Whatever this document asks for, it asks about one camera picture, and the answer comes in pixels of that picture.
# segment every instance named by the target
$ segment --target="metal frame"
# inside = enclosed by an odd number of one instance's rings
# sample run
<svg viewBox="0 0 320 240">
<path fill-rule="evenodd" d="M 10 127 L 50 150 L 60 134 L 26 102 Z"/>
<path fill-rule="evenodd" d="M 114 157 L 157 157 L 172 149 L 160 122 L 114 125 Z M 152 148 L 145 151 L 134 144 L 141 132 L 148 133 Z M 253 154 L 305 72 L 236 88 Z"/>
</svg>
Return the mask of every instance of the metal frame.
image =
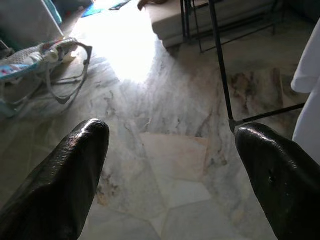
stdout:
<svg viewBox="0 0 320 240">
<path fill-rule="evenodd" d="M 235 120 L 233 116 L 233 111 L 232 111 L 232 105 L 231 105 L 231 100 L 230 100 L 230 93 L 229 93 L 229 86 L 227 82 L 227 72 L 226 72 L 226 66 L 225 66 L 225 60 L 224 60 L 224 54 L 222 50 L 222 44 L 221 44 L 221 39 L 220 39 L 220 30 L 218 26 L 218 20 L 217 20 L 217 14 L 216 14 L 216 6 L 214 3 L 214 0 L 208 0 L 209 1 L 209 9 L 210 9 L 210 15 L 211 15 L 211 21 L 212 21 L 212 28 L 213 28 L 213 35 L 214 35 L 214 40 L 215 40 L 215 45 L 216 45 L 216 51 L 218 55 L 218 60 L 219 60 L 219 66 L 220 66 L 220 73 L 221 73 L 221 78 L 222 78 L 222 84 L 223 84 L 223 91 L 224 91 L 224 97 L 225 97 L 225 103 L 226 103 L 226 109 L 228 113 L 228 118 L 229 118 L 229 127 L 230 130 L 234 133 L 235 128 L 239 125 L 242 125 L 244 123 L 248 123 L 251 121 L 259 120 L 259 119 L 264 119 L 267 117 L 287 113 L 293 110 L 301 109 L 304 107 L 304 103 L 294 105 L 291 107 L 286 107 L 282 109 L 278 109 L 275 111 L 271 112 L 266 112 L 263 114 L 255 115 L 252 117 L 244 118 L 241 120 Z"/>
</svg>

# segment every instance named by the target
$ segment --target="beige sofa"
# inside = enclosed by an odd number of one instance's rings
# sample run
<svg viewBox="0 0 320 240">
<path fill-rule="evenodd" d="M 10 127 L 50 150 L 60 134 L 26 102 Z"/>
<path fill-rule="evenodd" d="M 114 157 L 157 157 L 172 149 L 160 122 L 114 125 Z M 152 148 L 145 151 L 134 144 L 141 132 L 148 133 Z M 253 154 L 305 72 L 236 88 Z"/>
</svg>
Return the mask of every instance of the beige sofa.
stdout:
<svg viewBox="0 0 320 240">
<path fill-rule="evenodd" d="M 206 0 L 196 0 L 196 5 Z M 224 0 L 216 3 L 217 18 L 220 26 L 230 24 L 257 14 L 269 11 L 274 0 Z M 152 28 L 162 44 L 168 48 L 183 42 L 180 0 L 169 0 L 163 5 L 147 5 Z M 197 10 L 200 31 L 212 28 L 208 7 Z M 190 31 L 196 32 L 195 18 L 190 17 Z"/>
</svg>

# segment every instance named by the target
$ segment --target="marble floor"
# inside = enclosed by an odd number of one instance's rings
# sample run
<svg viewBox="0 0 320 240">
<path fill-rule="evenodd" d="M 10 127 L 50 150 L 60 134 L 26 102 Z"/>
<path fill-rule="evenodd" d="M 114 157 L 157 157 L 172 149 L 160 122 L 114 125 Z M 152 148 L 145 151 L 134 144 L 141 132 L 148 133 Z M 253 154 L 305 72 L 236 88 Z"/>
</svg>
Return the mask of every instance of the marble floor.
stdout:
<svg viewBox="0 0 320 240">
<path fill-rule="evenodd" d="M 223 47 L 236 119 L 306 100 L 290 82 L 312 30 L 289 14 L 276 35 Z M 98 118 L 110 146 L 81 240 L 276 239 L 229 130 L 216 52 L 199 54 L 196 42 L 164 49 L 135 1 L 81 18 L 70 32 L 93 46 L 88 79 L 70 104 L 43 89 L 1 120 L 0 207 L 78 123 Z M 62 74 L 80 71 L 81 57 Z M 298 115 L 259 122 L 291 138 Z"/>
</svg>

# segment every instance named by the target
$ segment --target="blue mat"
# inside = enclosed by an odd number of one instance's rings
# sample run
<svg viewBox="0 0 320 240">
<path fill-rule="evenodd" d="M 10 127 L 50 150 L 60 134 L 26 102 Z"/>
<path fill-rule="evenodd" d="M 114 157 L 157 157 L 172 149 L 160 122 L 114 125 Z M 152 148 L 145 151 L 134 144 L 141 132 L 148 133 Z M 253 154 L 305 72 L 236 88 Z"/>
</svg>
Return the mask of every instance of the blue mat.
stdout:
<svg viewBox="0 0 320 240">
<path fill-rule="evenodd" d="M 94 14 L 98 14 L 101 13 L 102 11 L 104 11 L 106 9 L 106 7 L 101 7 L 101 6 L 96 6 L 94 3 L 92 5 L 90 5 L 82 14 L 82 18 L 94 15 Z"/>
</svg>

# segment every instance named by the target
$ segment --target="white cloth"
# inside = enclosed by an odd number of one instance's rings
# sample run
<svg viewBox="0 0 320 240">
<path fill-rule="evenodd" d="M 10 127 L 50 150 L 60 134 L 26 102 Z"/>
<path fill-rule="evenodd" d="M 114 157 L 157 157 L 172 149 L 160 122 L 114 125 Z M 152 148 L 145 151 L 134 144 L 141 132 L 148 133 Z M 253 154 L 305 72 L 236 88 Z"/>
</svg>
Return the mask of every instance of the white cloth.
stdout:
<svg viewBox="0 0 320 240">
<path fill-rule="evenodd" d="M 320 165 L 320 21 L 302 54 L 291 87 L 299 93 L 311 93 L 298 118 L 293 141 Z"/>
</svg>

